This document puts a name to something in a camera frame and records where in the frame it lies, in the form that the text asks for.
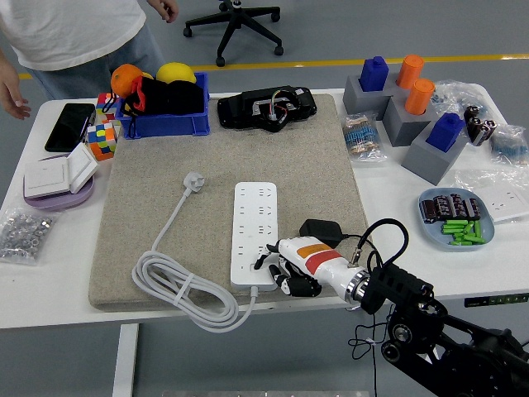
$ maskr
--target orange sticker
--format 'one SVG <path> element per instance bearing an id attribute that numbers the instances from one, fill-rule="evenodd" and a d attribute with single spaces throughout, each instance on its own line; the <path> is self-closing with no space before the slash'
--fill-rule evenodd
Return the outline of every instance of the orange sticker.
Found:
<path id="1" fill-rule="evenodd" d="M 330 250 L 330 251 L 324 251 L 319 252 L 314 256 L 311 256 L 308 258 L 307 263 L 305 266 L 307 267 L 307 270 L 310 271 L 312 274 L 316 273 L 317 268 L 319 265 L 321 265 L 323 262 L 330 261 L 331 259 L 339 258 L 341 255 L 338 253 L 338 251 Z"/>
<path id="2" fill-rule="evenodd" d="M 331 250 L 327 244 L 312 244 L 311 246 L 302 246 L 298 249 L 298 255 L 300 255 L 303 259 L 305 259 L 307 256 L 315 254 L 319 251 L 327 251 Z"/>

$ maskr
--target power cord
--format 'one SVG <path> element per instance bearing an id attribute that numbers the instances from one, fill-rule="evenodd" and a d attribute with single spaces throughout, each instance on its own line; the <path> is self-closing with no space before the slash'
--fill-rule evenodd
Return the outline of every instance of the power cord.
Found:
<path id="1" fill-rule="evenodd" d="M 150 251 L 144 252 L 136 263 L 132 270 L 132 279 L 147 294 L 169 302 L 185 312 L 200 328 L 209 332 L 224 333 L 238 328 L 250 316 L 259 294 L 257 286 L 251 287 L 250 305 L 237 322 L 239 305 L 235 297 L 227 289 L 195 275 L 170 256 L 157 251 L 158 244 L 169 230 L 183 202 L 191 193 L 197 193 L 203 187 L 204 181 L 204 177 L 198 172 L 192 171 L 186 175 L 183 180 L 183 185 L 186 189 L 182 198 L 156 238 Z M 201 290 L 216 296 L 224 304 L 224 309 L 218 312 L 197 306 L 188 297 L 191 289 Z"/>
<path id="2" fill-rule="evenodd" d="M 375 395 L 375 397 L 377 397 L 378 391 L 377 391 L 377 361 L 376 361 L 376 357 L 375 357 L 374 346 L 375 345 L 379 345 L 381 343 L 384 343 L 384 341 L 386 340 L 386 336 L 388 334 L 388 323 L 389 323 L 389 319 L 391 318 L 392 313 L 393 313 L 393 305 L 390 305 L 389 306 L 389 313 L 386 316 L 386 321 L 384 323 L 377 323 L 376 319 L 375 319 L 375 316 L 373 314 L 373 325 L 358 324 L 355 327 L 355 337 L 351 338 L 348 341 L 349 346 L 353 347 L 353 350 L 351 352 L 351 357 L 352 357 L 353 360 L 359 360 L 363 356 L 365 356 L 366 354 L 371 352 L 371 357 L 372 357 L 372 360 L 373 360 L 373 383 L 374 383 L 374 395 Z M 375 339 L 375 330 L 376 330 L 377 327 L 380 327 L 380 326 L 384 326 L 384 335 L 382 337 L 382 340 L 375 341 L 374 340 Z M 371 338 L 366 338 L 366 339 L 360 338 L 358 336 L 359 328 L 371 329 Z M 366 351 L 364 351 L 362 354 L 360 354 L 359 356 L 357 356 L 355 354 L 356 348 L 360 347 L 360 346 L 367 346 L 368 349 Z"/>

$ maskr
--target black cable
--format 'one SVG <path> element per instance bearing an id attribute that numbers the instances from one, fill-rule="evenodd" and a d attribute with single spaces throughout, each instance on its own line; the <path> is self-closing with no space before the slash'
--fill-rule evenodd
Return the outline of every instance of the black cable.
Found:
<path id="1" fill-rule="evenodd" d="M 373 332 L 372 332 L 372 337 L 373 337 L 373 340 L 374 340 L 374 326 L 373 326 Z M 386 330 L 384 330 L 384 339 L 386 338 Z M 378 397 L 378 392 L 377 392 L 377 359 L 375 358 L 375 352 L 374 352 L 374 349 L 371 350 L 371 356 L 373 357 L 373 388 L 374 388 L 374 397 Z"/>
<path id="2" fill-rule="evenodd" d="M 350 238 L 350 237 L 356 237 L 358 239 L 361 239 L 362 236 L 360 234 L 344 234 L 342 236 L 342 238 L 345 240 L 346 238 Z M 374 246 L 374 244 L 369 241 L 369 240 L 366 240 L 365 242 L 367 242 L 368 246 L 370 246 L 371 248 L 373 248 L 374 250 L 376 250 L 376 247 Z"/>
<path id="3" fill-rule="evenodd" d="M 355 237 L 355 238 L 358 238 L 358 239 L 362 238 L 362 236 L 359 235 L 359 234 L 344 234 L 342 238 L 346 239 L 346 238 L 350 238 L 350 237 Z M 369 253 L 369 256 L 368 256 L 368 259 L 367 259 L 367 271 L 369 272 L 369 274 L 371 274 L 371 271 L 372 271 L 371 261 L 373 260 L 373 256 L 376 257 L 377 266 L 382 266 L 382 264 L 383 264 L 382 263 L 382 256 L 380 256 L 380 253 L 377 250 L 377 247 L 374 246 L 374 244 L 371 241 L 366 239 L 365 242 L 373 249 Z"/>
<path id="4" fill-rule="evenodd" d="M 358 242 L 358 246 L 356 246 L 356 250 L 357 250 L 357 252 L 361 252 L 362 251 L 362 246 L 366 242 L 368 242 L 371 246 L 373 246 L 373 244 L 371 244 L 370 241 L 367 238 L 374 231 L 374 229 L 376 229 L 377 227 L 382 226 L 382 225 L 395 225 L 401 230 L 401 232 L 403 233 L 403 236 L 404 236 L 403 246 L 401 246 L 400 250 L 398 250 L 398 252 L 395 255 L 393 255 L 391 258 L 389 258 L 384 263 L 381 263 L 382 260 L 380 258 L 380 255 L 378 255 L 378 252 L 377 252 L 377 265 L 380 265 L 381 267 L 386 267 L 387 265 L 393 263 L 397 258 L 399 258 L 406 251 L 407 244 L 409 243 L 409 240 L 410 240 L 409 239 L 409 234 L 407 233 L 406 228 L 397 219 L 384 218 L 384 219 L 378 220 L 377 222 L 375 222 L 371 226 L 369 226 L 367 228 L 367 230 L 365 231 L 365 233 L 361 236 L 360 241 Z"/>
<path id="5" fill-rule="evenodd" d="M 374 377 L 374 395 L 375 395 L 375 397 L 377 397 L 378 391 L 377 391 L 377 364 L 376 364 L 376 358 L 375 358 L 374 345 L 384 343 L 384 341 L 386 340 L 386 336 L 388 334 L 389 319 L 391 318 L 391 316 L 393 314 L 393 306 L 394 306 L 393 304 L 391 304 L 389 306 L 388 315 L 386 316 L 386 321 L 384 323 L 376 323 L 376 319 L 375 319 L 375 316 L 373 314 L 373 325 L 358 324 L 355 327 L 355 337 L 349 339 L 349 341 L 347 342 L 347 344 L 349 346 L 353 347 L 353 350 L 351 352 L 351 357 L 355 361 L 361 359 L 366 354 L 371 352 L 371 356 L 373 357 L 373 377 Z M 376 342 L 374 340 L 375 337 L 376 337 L 375 331 L 376 331 L 376 328 L 381 326 L 381 325 L 384 325 L 384 335 L 382 336 L 382 340 L 381 341 Z M 359 328 L 371 329 L 372 330 L 372 332 L 371 332 L 371 340 L 359 338 L 358 337 Z M 360 346 L 369 346 L 369 348 L 365 352 L 363 352 L 360 356 L 357 357 L 357 356 L 355 356 L 355 351 L 356 351 L 356 348 L 360 347 Z"/>

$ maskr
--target person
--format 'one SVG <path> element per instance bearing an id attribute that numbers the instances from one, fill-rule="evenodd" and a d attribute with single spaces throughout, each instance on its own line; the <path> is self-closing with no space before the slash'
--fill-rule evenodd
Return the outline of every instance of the person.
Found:
<path id="1" fill-rule="evenodd" d="M 167 23 L 176 0 L 147 0 Z M 110 92 L 112 71 L 129 63 L 155 75 L 165 63 L 137 0 L 2 0 L 0 30 L 48 99 Z M 31 108 L 17 70 L 0 49 L 0 103 L 18 119 Z"/>

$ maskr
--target robot finger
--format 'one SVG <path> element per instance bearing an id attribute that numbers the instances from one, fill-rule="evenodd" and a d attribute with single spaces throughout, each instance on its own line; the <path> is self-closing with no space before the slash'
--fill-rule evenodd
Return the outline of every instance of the robot finger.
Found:
<path id="1" fill-rule="evenodd" d="M 322 292 L 322 286 L 312 278 L 309 279 L 303 276 L 288 277 L 281 273 L 281 270 L 276 265 L 270 265 L 269 270 L 275 283 L 286 295 L 313 297 L 318 296 Z"/>

